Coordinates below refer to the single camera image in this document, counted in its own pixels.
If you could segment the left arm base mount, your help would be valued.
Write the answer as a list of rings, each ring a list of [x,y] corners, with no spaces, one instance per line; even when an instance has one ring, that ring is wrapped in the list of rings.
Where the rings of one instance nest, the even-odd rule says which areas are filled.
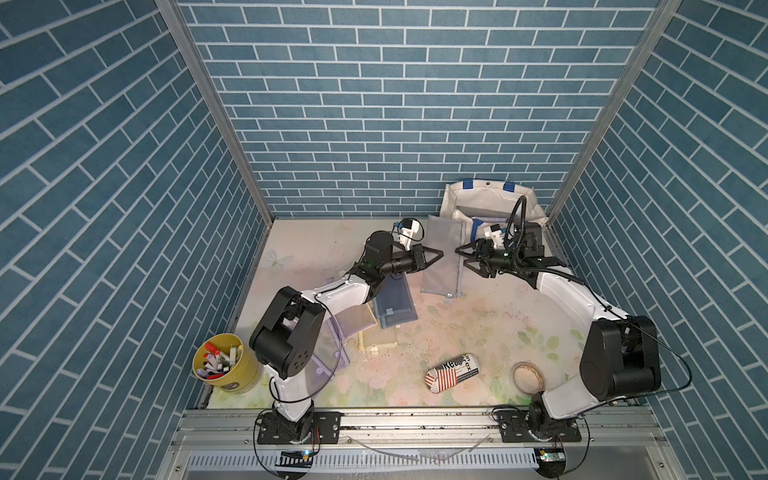
[[[255,433],[259,445],[337,444],[342,414],[339,411],[310,409],[298,421],[290,421],[276,410],[264,410],[257,419]]]

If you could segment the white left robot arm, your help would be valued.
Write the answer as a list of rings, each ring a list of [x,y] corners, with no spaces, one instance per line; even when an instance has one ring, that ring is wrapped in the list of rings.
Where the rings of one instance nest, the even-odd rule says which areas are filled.
[[[249,346],[269,375],[278,419],[294,426],[312,417],[316,394],[307,388],[304,369],[327,320],[373,300],[386,279],[426,270],[443,258],[443,251],[420,242],[419,227],[406,217],[390,230],[377,230],[339,280],[303,291],[286,286],[275,294]]]

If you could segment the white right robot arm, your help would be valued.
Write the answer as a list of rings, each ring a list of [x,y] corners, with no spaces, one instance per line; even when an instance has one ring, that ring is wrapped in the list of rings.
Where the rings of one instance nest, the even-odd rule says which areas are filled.
[[[509,274],[527,282],[588,329],[579,372],[534,395],[531,419],[570,420],[612,401],[660,389],[655,324],[645,316],[612,307],[565,261],[548,255],[539,226],[526,222],[502,230],[494,224],[484,237],[458,247],[456,253],[468,269],[484,278]]]

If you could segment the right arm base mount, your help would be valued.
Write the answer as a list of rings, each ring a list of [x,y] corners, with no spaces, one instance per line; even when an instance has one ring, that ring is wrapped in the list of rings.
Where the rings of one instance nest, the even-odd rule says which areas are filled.
[[[582,435],[575,419],[554,420],[545,412],[513,406],[501,406],[491,411],[503,443],[539,442],[577,443]]]

